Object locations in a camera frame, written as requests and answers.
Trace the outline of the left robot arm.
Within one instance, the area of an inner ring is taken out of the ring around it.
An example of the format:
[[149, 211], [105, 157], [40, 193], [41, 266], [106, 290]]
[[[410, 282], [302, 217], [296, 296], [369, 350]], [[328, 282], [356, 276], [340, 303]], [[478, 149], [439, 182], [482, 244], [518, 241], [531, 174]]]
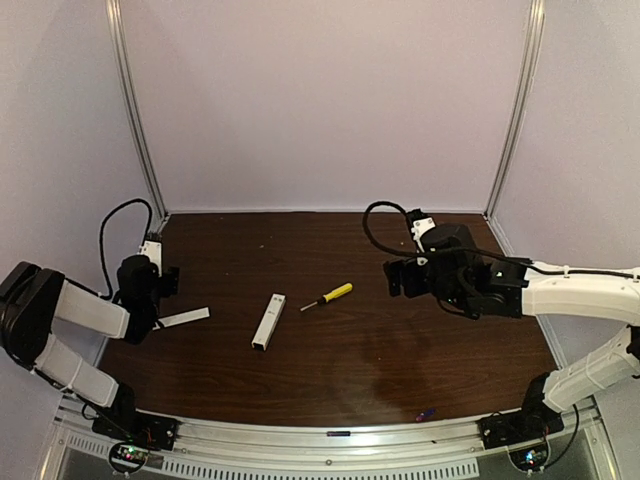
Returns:
[[140, 344], [159, 326], [160, 301], [175, 293], [176, 280], [164, 279], [147, 256], [133, 255], [122, 261], [117, 283], [107, 300], [60, 271], [19, 262], [1, 282], [1, 346], [17, 365], [127, 428], [136, 416], [133, 389], [69, 341], [84, 331]]

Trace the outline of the white remote battery cover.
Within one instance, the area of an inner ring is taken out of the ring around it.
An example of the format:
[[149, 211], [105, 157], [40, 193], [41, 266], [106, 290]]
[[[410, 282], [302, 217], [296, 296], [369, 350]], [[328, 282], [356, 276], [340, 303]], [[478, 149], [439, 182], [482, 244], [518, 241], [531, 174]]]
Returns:
[[159, 318], [153, 330], [162, 330], [165, 328], [176, 327], [179, 325], [204, 320], [209, 317], [210, 310], [208, 307], [190, 310], [184, 313]]

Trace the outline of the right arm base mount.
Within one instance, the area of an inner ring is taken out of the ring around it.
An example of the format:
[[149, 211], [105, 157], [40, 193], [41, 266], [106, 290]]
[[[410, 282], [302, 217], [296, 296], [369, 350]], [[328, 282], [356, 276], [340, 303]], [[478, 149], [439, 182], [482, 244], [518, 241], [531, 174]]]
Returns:
[[543, 419], [539, 415], [527, 416], [521, 410], [510, 413], [495, 412], [479, 419], [477, 425], [486, 450], [544, 440], [548, 435], [564, 429], [560, 416]]

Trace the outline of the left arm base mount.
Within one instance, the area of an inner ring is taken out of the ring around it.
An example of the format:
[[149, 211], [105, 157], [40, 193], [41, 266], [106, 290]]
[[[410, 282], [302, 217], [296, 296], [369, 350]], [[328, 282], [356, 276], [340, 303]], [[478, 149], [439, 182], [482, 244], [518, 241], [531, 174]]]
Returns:
[[103, 417], [91, 426], [94, 433], [155, 451], [172, 451], [180, 422], [171, 417], [136, 412], [130, 427], [120, 427]]

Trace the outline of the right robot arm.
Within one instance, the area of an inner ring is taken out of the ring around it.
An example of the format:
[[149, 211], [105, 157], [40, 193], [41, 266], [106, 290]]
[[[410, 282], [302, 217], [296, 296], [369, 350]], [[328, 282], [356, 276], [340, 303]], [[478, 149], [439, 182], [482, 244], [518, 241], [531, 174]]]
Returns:
[[432, 295], [448, 313], [519, 319], [561, 315], [624, 323], [612, 339], [567, 367], [532, 380], [522, 411], [556, 416], [576, 402], [639, 375], [639, 272], [571, 268], [505, 257], [476, 247], [462, 224], [412, 227], [413, 254], [383, 269], [393, 296]]

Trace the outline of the white remote control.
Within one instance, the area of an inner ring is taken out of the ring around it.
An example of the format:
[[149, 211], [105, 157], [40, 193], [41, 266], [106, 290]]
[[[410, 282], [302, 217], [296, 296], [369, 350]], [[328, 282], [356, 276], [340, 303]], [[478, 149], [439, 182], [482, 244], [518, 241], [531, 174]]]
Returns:
[[261, 352], [267, 350], [285, 305], [285, 295], [274, 293], [271, 296], [251, 341], [251, 347], [254, 350]]

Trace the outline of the yellow handled screwdriver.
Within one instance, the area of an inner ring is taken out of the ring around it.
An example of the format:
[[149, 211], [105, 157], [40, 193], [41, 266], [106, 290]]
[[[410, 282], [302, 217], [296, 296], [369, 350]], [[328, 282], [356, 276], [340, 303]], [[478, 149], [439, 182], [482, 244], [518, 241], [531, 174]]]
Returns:
[[353, 290], [351, 283], [345, 283], [341, 286], [334, 288], [333, 290], [321, 295], [318, 299], [312, 303], [305, 305], [299, 309], [300, 312], [305, 312], [311, 308], [330, 303], [344, 295], [349, 294]]

